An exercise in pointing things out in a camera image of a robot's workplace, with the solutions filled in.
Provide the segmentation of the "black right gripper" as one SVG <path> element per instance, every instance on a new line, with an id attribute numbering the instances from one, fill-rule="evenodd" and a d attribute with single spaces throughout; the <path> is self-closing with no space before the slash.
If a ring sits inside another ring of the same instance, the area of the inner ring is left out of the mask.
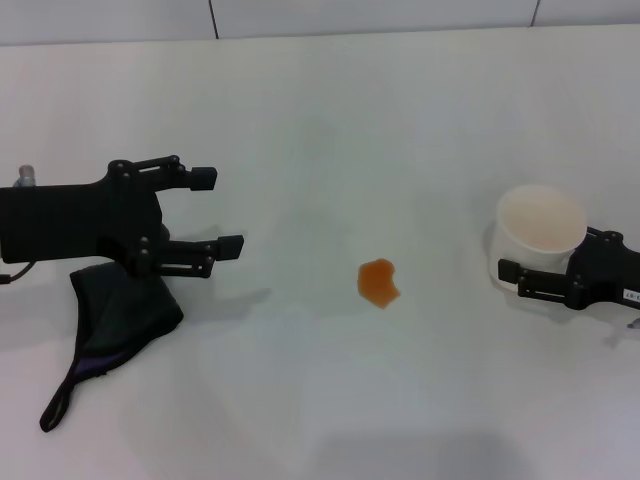
<path id="1" fill-rule="evenodd" d="M 498 278 L 515 285 L 520 297 L 567 301 L 567 307 L 574 310 L 595 303 L 639 309 L 639 253 L 626 247 L 623 235 L 616 231 L 588 227 L 583 242 L 569 258 L 567 275 L 500 259 Z"/>

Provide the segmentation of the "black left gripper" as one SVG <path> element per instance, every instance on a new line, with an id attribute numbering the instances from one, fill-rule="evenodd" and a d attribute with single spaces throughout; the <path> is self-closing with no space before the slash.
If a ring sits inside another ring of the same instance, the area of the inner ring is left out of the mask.
<path id="1" fill-rule="evenodd" d="M 244 237 L 161 243 L 156 192 L 211 191 L 217 175 L 214 167 L 189 170 L 169 155 L 113 161 L 102 179 L 89 184 L 4 187 L 1 259 L 18 264 L 105 257 L 132 276 L 209 278 L 216 262 L 240 257 Z"/>

